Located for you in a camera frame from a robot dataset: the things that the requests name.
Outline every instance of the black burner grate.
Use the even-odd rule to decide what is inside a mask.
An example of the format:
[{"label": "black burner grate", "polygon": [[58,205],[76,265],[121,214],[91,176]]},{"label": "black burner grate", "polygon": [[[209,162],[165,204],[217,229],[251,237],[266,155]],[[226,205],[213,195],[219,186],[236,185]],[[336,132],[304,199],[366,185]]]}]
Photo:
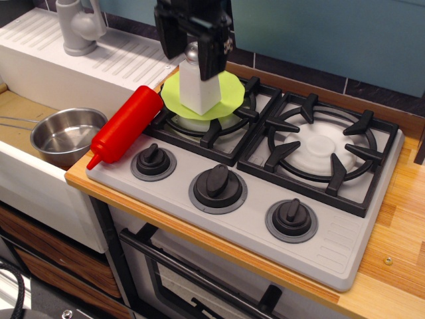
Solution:
[{"label": "black burner grate", "polygon": [[[296,104],[299,107],[286,110],[289,103],[291,105]],[[369,144],[367,148],[351,144],[345,145],[346,150],[364,160],[362,165],[347,173],[339,158],[332,154],[330,161],[332,174],[324,176],[302,171],[286,161],[286,158],[299,148],[301,143],[295,141],[276,145],[276,132],[297,134],[299,127],[287,122],[288,119],[300,115],[306,123],[314,125],[315,116],[319,113],[326,114],[331,119],[342,119],[351,123],[343,130],[344,135],[362,135],[364,137]],[[287,93],[282,99],[282,103],[276,106],[265,120],[262,120],[261,127],[238,161],[238,169],[354,215],[364,217],[373,198],[373,193],[397,130],[398,126],[396,124],[376,119],[373,116],[373,112],[369,110],[360,114],[321,103],[315,94],[310,94],[306,98]],[[388,135],[386,145],[381,152],[378,151],[373,131],[385,132]],[[260,142],[265,138],[267,139],[270,155],[264,165],[261,166],[261,164],[257,164],[250,159]],[[370,184],[368,184],[363,202],[357,203],[339,195],[339,189],[344,182],[359,178],[366,172],[371,172],[373,177]],[[316,187],[313,183],[308,183],[308,181],[326,183],[327,186]]]},{"label": "black burner grate", "polygon": [[[219,120],[215,119],[210,122],[209,129],[206,132],[188,130],[178,125],[173,120],[176,114],[164,106],[144,133],[206,158],[211,158],[214,161],[233,166],[250,141],[249,137],[259,123],[259,119],[269,112],[282,97],[280,89],[261,84],[259,78],[252,77],[250,80],[240,79],[240,81],[245,87],[245,95],[242,105],[233,112],[240,118],[235,125],[223,129]],[[270,97],[270,101],[260,113],[256,110],[256,96],[258,94]],[[223,152],[214,146],[219,137],[240,130],[245,130],[245,133],[231,152]]]}]

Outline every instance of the metal saucepan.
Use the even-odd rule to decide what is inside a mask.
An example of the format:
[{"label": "metal saucepan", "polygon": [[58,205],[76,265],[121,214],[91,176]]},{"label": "metal saucepan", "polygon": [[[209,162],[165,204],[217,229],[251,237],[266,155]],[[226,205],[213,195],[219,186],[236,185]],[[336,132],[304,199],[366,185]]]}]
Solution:
[{"label": "metal saucepan", "polygon": [[31,144],[41,158],[58,167],[74,165],[90,149],[92,138],[108,121],[106,116],[91,108],[71,108],[47,116],[40,122],[22,118],[8,118],[36,122],[31,130]]}]

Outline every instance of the toy stove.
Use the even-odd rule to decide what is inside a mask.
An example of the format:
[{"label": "toy stove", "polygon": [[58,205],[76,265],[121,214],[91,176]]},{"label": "toy stove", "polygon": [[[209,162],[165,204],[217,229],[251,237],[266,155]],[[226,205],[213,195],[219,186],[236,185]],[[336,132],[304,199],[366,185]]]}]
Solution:
[{"label": "toy stove", "polygon": [[166,107],[88,177],[339,291],[350,289],[404,141],[396,124],[241,80],[226,118]]}]

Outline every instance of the faucet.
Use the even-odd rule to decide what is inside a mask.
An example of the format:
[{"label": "faucet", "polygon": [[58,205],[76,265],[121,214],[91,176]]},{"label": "faucet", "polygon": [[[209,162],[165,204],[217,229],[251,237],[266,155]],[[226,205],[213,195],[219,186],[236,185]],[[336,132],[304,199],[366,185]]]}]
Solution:
[{"label": "faucet", "polygon": [[64,50],[72,56],[86,55],[96,48],[96,40],[106,33],[99,0],[90,0],[94,13],[85,13],[81,0],[56,0]]}]

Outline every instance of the green plate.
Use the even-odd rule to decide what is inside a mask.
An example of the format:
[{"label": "green plate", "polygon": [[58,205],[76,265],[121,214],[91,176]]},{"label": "green plate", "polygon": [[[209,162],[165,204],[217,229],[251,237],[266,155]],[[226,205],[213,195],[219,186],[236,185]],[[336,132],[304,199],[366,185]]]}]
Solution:
[{"label": "green plate", "polygon": [[214,120],[233,113],[244,101],[245,87],[238,77],[227,71],[218,75],[221,101],[207,113],[199,115],[180,103],[180,72],[168,78],[161,91],[161,97],[167,108],[177,115],[192,120]]}]

